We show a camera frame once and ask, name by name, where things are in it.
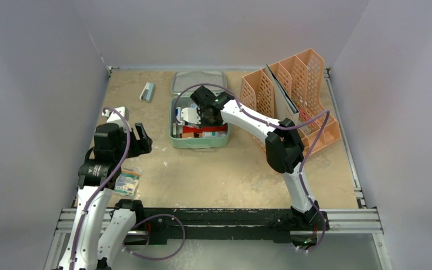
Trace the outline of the white bottle green label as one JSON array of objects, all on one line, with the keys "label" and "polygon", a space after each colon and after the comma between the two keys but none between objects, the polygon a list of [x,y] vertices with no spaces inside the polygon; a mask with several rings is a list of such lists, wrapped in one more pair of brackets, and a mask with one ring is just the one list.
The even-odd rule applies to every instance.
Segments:
[{"label": "white bottle green label", "polygon": [[226,137],[227,133],[222,131],[211,131],[211,132],[203,132],[203,138],[218,138],[218,137]]}]

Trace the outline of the small white blue tube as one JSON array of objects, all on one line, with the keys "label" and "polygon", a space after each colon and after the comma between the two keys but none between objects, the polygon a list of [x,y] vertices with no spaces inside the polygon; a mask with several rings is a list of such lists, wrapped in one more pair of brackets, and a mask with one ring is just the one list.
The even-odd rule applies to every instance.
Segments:
[{"label": "small white blue tube", "polygon": [[182,108],[181,107],[176,107],[175,108],[175,118],[177,122],[181,122],[182,118],[181,118],[181,112],[182,112]]}]

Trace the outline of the red first aid pouch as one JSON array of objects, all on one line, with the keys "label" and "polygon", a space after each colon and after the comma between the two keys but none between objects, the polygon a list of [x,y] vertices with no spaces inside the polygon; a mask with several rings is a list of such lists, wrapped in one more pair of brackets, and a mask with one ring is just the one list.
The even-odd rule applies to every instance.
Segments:
[{"label": "red first aid pouch", "polygon": [[217,127],[202,127],[202,128],[185,125],[183,126],[183,133],[226,132],[227,129],[228,129],[227,125],[217,126]]}]

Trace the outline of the brown glass medicine bottle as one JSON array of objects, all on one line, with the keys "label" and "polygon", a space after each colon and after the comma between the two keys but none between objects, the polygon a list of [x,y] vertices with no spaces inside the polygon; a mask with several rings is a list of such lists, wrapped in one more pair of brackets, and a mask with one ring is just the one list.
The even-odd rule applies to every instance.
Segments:
[{"label": "brown glass medicine bottle", "polygon": [[186,139],[186,138],[202,138],[203,133],[202,132],[188,132],[188,133],[182,133],[180,138]]}]

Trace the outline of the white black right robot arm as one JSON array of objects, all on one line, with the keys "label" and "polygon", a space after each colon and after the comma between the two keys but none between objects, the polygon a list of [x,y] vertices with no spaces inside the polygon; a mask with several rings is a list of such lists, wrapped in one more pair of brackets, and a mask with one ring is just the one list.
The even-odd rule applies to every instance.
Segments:
[{"label": "white black right robot arm", "polygon": [[304,145],[292,120],[264,116],[244,105],[226,90],[215,94],[210,84],[196,84],[190,95],[204,124],[232,124],[260,140],[268,165],[283,177],[290,195],[295,225],[301,229],[324,226],[325,218],[307,184]]}]

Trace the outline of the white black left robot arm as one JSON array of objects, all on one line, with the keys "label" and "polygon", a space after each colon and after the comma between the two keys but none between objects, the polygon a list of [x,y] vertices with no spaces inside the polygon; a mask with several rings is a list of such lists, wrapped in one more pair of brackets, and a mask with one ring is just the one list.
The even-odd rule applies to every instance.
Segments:
[{"label": "white black left robot arm", "polygon": [[107,206],[123,161],[150,153],[151,146],[142,123],[133,128],[116,123],[97,126],[94,146],[78,171],[76,215],[57,269],[111,269],[128,231],[142,228],[145,215],[141,201],[122,199],[103,229]]}]

